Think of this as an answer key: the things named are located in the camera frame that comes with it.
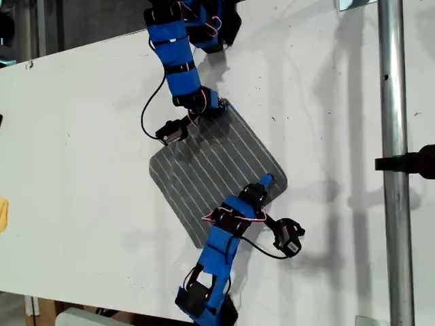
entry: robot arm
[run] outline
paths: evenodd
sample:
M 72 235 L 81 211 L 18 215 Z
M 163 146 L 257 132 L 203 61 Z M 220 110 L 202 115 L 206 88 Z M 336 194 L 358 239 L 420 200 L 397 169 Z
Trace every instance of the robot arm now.
M 253 221 L 265 222 L 275 235 L 274 246 L 285 256 L 271 257 L 285 259 L 297 255 L 302 245 L 299 237 L 305 230 L 291 219 L 274 221 L 264 211 L 267 189 L 273 182 L 273 176 L 265 175 L 255 185 L 245 187 L 236 196 L 229 196 L 222 206 L 215 209 L 209 217 L 213 227 L 198 263 L 191 271 L 187 284 L 179 288 L 175 303 L 200 326 L 233 326 L 238 318 L 237 310 L 228 292 L 231 281 L 232 262 L 237 247 Z M 200 273 L 210 274 L 211 288 L 198 282 Z
M 156 137 L 165 145 L 187 136 L 187 124 L 199 115 L 214 118 L 226 109 L 215 90 L 201 85 L 190 43 L 206 53 L 232 44 L 241 25 L 233 0 L 154 0 L 144 13 L 150 40 L 163 64 L 173 104 L 192 118 L 168 122 Z

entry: yellow object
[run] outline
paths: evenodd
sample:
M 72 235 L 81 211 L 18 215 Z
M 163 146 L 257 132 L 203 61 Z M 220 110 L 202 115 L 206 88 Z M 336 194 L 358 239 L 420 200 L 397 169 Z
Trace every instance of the yellow object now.
M 9 202 L 6 199 L 0 198 L 0 232 L 3 232 L 7 227 L 7 209 Z

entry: gray solar panel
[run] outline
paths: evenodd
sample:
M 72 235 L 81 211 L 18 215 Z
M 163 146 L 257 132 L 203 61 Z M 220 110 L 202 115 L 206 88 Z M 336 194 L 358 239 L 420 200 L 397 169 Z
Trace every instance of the gray solar panel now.
M 212 122 L 188 126 L 189 137 L 163 147 L 150 160 L 150 174 L 197 248 L 210 225 L 201 220 L 229 195 L 238 195 L 266 173 L 275 176 L 271 202 L 287 188 L 272 155 L 233 107 Z

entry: silver pipe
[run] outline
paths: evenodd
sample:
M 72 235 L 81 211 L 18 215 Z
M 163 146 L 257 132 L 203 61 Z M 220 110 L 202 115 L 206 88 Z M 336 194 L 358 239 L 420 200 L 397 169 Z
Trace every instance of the silver pipe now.
M 402 0 L 378 0 L 383 157 L 407 153 Z M 409 179 L 384 172 L 391 326 L 414 326 Z

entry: black clamp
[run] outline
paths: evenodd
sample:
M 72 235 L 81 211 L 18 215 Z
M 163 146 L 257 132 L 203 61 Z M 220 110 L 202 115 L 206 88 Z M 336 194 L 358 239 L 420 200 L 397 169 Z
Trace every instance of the black clamp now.
M 392 158 L 377 158 L 376 171 L 419 173 L 424 179 L 435 179 L 435 145 L 426 145 L 418 153 L 406 153 Z
M 239 194 L 242 201 L 252 206 L 256 215 L 261 213 L 267 196 L 266 188 L 259 183 L 247 185 Z
M 181 120 L 168 121 L 156 131 L 156 138 L 167 146 L 173 141 L 182 141 L 189 135 L 188 128 Z
M 279 219 L 274 221 L 269 215 L 264 222 L 275 235 L 273 246 L 287 257 L 296 256 L 302 249 L 299 238 L 305 235 L 299 223 L 292 219 Z

